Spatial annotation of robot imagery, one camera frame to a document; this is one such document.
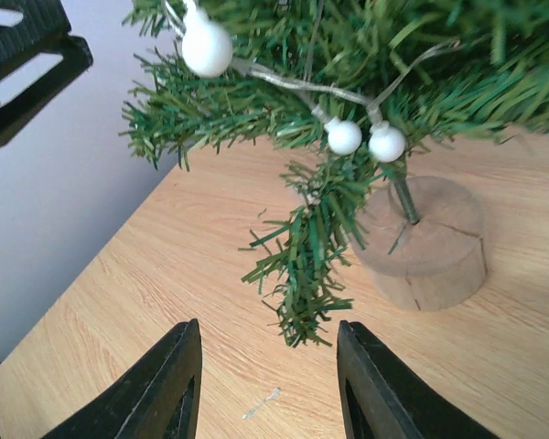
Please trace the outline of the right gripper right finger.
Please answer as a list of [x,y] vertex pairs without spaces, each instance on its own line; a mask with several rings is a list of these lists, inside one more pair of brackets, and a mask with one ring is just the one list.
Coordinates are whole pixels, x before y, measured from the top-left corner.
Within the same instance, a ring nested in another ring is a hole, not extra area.
[[339,396],[348,438],[493,439],[360,322],[339,322]]

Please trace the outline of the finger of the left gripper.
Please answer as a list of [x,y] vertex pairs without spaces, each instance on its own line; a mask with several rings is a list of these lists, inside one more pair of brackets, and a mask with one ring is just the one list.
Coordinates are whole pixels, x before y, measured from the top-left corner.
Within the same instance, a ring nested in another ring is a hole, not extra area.
[[0,1],[0,9],[21,14],[14,25],[0,27],[0,55],[15,55],[71,32],[60,1]]
[[7,73],[0,80],[0,148],[92,63],[92,52],[84,38],[64,36]]

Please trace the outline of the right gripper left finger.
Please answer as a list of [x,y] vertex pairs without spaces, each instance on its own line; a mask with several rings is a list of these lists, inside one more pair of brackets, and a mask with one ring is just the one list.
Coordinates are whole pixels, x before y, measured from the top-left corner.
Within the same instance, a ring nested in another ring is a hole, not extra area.
[[194,438],[202,348],[199,321],[171,328],[92,402],[47,438]]

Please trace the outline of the small green christmas tree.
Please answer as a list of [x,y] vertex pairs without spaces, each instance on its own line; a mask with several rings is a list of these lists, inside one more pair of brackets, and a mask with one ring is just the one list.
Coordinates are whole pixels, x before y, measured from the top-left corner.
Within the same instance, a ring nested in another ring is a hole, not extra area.
[[267,136],[322,156],[287,165],[302,202],[253,238],[266,255],[244,278],[277,273],[290,347],[351,308],[332,270],[366,244],[372,184],[401,187],[426,137],[549,133],[549,1],[135,1],[125,23],[174,41],[141,59],[152,82],[124,104],[133,155],[188,169],[199,147]]

